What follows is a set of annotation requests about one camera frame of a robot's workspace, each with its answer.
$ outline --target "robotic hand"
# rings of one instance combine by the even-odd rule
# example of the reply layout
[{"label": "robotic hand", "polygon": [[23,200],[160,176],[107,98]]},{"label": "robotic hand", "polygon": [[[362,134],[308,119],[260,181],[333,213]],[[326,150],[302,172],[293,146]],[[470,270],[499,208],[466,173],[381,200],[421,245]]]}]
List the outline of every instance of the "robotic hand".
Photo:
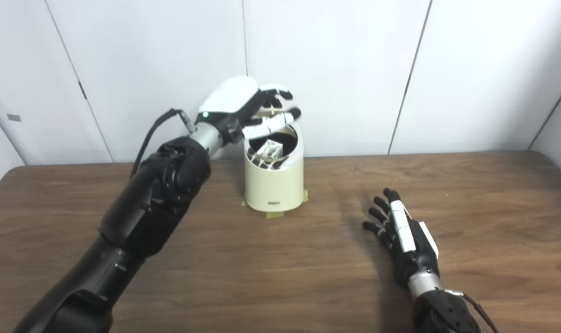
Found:
[{"label": "robotic hand", "polygon": [[399,194],[384,190],[387,203],[380,197],[373,202],[383,213],[371,207],[369,214],[378,223],[363,222],[363,228],[378,235],[390,251],[393,277],[406,286],[414,298],[412,323],[417,333],[479,333],[480,328],[464,303],[466,299],[492,328],[498,330],[479,304],[460,291],[444,289],[439,278],[439,249],[426,224],[410,217]]},{"label": "robotic hand", "polygon": [[[160,116],[141,146],[131,179],[105,213],[99,236],[14,333],[108,332],[112,307],[145,259],[162,249],[211,175],[211,156],[219,148],[241,141],[260,107],[282,107],[278,96],[293,98],[282,86],[258,88],[253,78],[237,77],[207,98],[196,122],[191,123],[182,110],[172,109]],[[250,137],[268,135],[280,123],[277,117],[282,116],[284,123],[300,114],[294,108],[270,118],[268,121],[274,121],[267,125],[269,130],[247,131]],[[190,135],[164,143],[141,163],[155,129],[175,115],[182,118]]]}]

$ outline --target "wood grain surface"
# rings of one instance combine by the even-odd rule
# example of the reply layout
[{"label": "wood grain surface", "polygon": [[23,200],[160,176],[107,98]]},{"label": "wood grain surface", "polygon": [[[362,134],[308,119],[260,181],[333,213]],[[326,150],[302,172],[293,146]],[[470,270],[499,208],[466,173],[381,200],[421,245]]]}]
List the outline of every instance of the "wood grain surface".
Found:
[{"label": "wood grain surface", "polygon": [[[88,248],[130,167],[25,166],[1,181],[0,333]],[[309,202],[266,220],[241,206],[242,162],[214,161],[114,308],[112,332],[413,332],[386,250],[361,229],[384,187],[427,222],[445,287],[479,301],[502,333],[561,332],[561,172],[543,155],[308,158],[305,184]]]}]

